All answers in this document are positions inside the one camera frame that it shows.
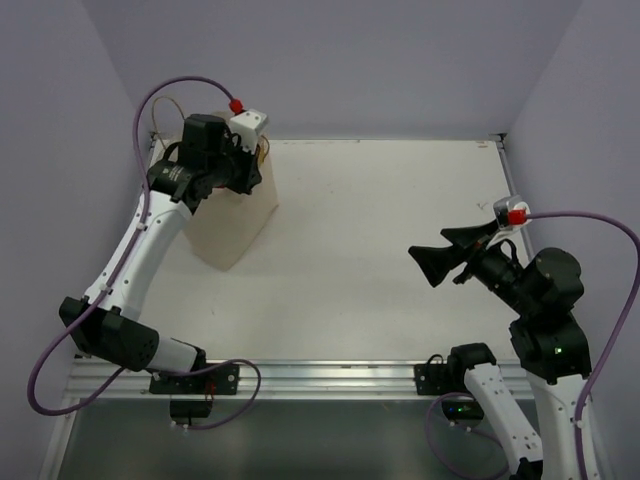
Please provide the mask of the brown paper bag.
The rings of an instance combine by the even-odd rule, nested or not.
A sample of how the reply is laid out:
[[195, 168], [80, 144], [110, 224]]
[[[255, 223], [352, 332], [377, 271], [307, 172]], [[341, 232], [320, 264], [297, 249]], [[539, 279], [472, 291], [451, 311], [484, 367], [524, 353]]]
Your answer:
[[278, 206], [264, 132], [258, 142], [262, 182], [252, 194], [214, 187], [215, 164], [232, 134], [229, 119], [245, 111], [233, 105], [228, 113], [184, 115], [180, 134], [159, 137], [147, 171], [153, 217], [171, 211], [193, 254], [220, 271], [242, 258]]

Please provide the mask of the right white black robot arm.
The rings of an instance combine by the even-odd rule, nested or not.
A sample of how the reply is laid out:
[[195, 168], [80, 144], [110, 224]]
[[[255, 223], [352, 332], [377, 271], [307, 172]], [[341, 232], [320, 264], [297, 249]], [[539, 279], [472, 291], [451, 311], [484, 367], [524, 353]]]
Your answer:
[[455, 346], [440, 365], [415, 367], [427, 383], [421, 393], [471, 396], [483, 410], [506, 455], [513, 479], [598, 479], [582, 388], [592, 373], [584, 332], [572, 310], [583, 295], [581, 266], [558, 248], [521, 264], [509, 233], [497, 222], [441, 232], [447, 247], [412, 246], [408, 253], [432, 287], [454, 269], [454, 283], [476, 279], [517, 315], [510, 341], [533, 393], [539, 426], [532, 427], [504, 387], [497, 359], [484, 343]]

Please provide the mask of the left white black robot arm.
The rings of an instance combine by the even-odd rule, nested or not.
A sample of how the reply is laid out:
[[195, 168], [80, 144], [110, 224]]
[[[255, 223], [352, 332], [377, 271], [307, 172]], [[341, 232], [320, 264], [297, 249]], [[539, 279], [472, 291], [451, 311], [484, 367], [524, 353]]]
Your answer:
[[66, 326], [80, 323], [71, 337], [81, 352], [135, 372], [172, 372], [185, 392], [205, 386], [204, 351], [160, 335], [139, 318], [168, 248], [200, 204], [219, 188], [248, 195], [261, 182], [260, 137], [267, 124], [267, 115], [256, 110], [230, 119], [186, 118], [180, 140], [149, 168], [149, 190], [99, 278], [59, 308]]

